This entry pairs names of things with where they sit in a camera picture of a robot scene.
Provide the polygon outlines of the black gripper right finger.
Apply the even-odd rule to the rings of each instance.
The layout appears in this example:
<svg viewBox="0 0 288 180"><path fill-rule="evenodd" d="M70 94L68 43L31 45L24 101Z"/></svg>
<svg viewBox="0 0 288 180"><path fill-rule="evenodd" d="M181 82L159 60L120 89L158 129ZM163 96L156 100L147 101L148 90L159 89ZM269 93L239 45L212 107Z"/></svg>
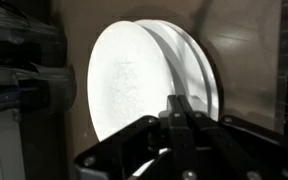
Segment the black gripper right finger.
<svg viewBox="0 0 288 180"><path fill-rule="evenodd" d="M241 118L218 121L179 97L198 150L211 155L217 175L226 180L288 180L288 137Z"/></svg>

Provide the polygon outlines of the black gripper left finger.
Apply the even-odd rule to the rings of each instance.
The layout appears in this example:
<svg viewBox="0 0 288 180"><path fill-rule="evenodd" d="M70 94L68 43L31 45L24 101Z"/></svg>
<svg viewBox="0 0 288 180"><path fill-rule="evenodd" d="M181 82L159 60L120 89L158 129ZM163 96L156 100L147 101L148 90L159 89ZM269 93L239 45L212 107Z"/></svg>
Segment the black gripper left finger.
<svg viewBox="0 0 288 180"><path fill-rule="evenodd" d="M194 176L196 151L189 127L192 108L183 95L168 97L160 117L145 115L79 154L78 180L185 180Z"/></svg>

